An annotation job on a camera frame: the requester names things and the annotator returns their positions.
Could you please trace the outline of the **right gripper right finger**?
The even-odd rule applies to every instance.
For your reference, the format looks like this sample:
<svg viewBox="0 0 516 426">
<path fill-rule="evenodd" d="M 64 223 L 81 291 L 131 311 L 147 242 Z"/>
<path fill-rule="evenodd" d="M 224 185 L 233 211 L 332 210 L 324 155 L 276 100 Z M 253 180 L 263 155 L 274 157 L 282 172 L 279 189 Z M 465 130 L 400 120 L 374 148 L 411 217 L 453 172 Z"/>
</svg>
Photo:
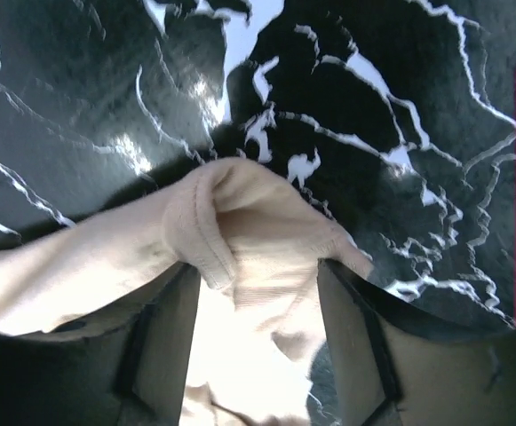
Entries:
<svg viewBox="0 0 516 426">
<path fill-rule="evenodd" d="M 406 304 L 337 261 L 319 295 L 345 425 L 513 425 L 510 339 Z"/>
</svg>

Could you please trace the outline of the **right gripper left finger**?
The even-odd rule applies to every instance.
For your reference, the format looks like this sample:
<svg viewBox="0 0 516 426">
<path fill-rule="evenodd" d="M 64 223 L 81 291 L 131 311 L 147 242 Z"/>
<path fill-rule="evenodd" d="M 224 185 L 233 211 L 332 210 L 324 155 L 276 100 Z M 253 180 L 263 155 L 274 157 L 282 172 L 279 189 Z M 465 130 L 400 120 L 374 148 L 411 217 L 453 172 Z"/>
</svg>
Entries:
<svg viewBox="0 0 516 426">
<path fill-rule="evenodd" d="M 200 274 L 175 264 L 146 286 L 56 327 L 61 348 L 42 425 L 176 425 Z"/>
</svg>

